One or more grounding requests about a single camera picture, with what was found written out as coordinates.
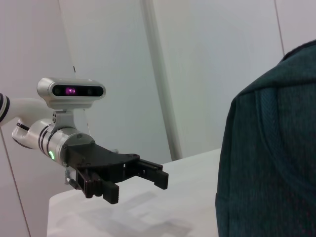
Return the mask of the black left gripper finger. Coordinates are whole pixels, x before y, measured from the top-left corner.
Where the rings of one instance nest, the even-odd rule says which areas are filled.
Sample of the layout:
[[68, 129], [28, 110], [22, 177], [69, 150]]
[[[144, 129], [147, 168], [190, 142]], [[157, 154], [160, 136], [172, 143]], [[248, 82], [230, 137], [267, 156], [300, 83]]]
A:
[[103, 197], [110, 204], [117, 204], [119, 201], [119, 186], [112, 181], [103, 180], [96, 172], [88, 169], [76, 170], [75, 187], [86, 198]]
[[169, 174], [163, 171], [160, 164], [142, 159], [127, 163], [124, 168], [124, 180], [135, 176], [153, 182], [160, 189], [168, 188]]

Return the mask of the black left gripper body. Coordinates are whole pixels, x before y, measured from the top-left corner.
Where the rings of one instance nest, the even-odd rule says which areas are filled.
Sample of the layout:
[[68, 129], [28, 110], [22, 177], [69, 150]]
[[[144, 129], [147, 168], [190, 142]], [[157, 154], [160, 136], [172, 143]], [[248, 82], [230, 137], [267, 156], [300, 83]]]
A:
[[97, 144], [75, 145], [66, 149], [67, 165], [76, 171], [76, 182], [83, 186], [96, 180], [119, 183], [139, 173], [137, 154], [111, 152]]

